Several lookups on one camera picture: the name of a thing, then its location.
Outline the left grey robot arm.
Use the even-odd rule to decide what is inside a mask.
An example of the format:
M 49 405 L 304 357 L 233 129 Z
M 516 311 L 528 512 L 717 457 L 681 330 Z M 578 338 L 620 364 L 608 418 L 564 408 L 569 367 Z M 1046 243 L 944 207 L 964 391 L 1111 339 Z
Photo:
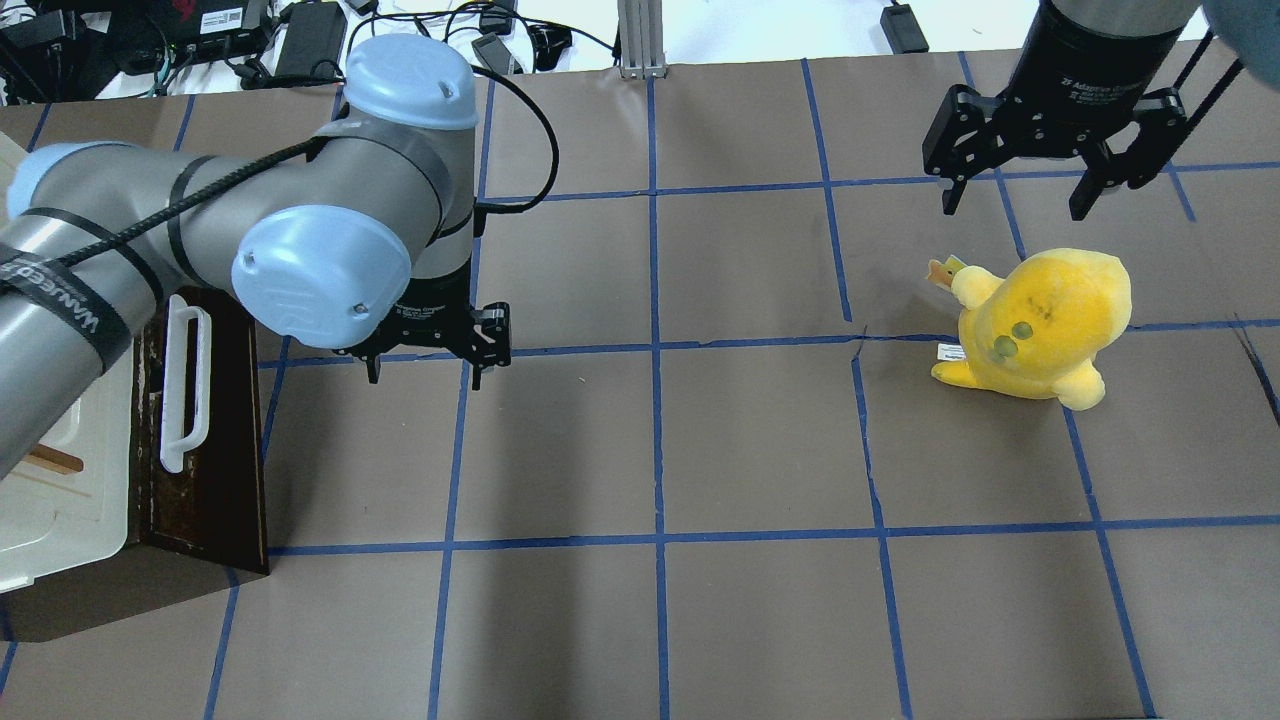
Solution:
M 475 204 L 476 78 L 453 47 L 384 35 L 349 56 L 348 114 L 257 161 L 51 143 L 3 227 L 3 471 L 179 288 L 229 293 L 314 348 L 369 340 L 413 281 L 460 275 Z

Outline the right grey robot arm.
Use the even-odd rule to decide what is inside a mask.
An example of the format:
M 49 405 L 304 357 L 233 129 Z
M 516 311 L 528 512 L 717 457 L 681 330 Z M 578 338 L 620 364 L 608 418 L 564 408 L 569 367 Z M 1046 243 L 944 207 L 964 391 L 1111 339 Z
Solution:
M 1202 104 L 1180 88 L 1152 88 L 1172 46 L 1202 10 L 1206 42 L 1236 55 Z M 952 215 L 966 184 L 1014 158 L 1079 158 L 1084 172 L 1068 201 L 1087 218 L 1107 191 L 1149 183 L 1243 72 L 1277 87 L 1275 1 L 1042 1 L 1007 86 L 984 96 L 948 88 L 922 143 L 922 164 Z

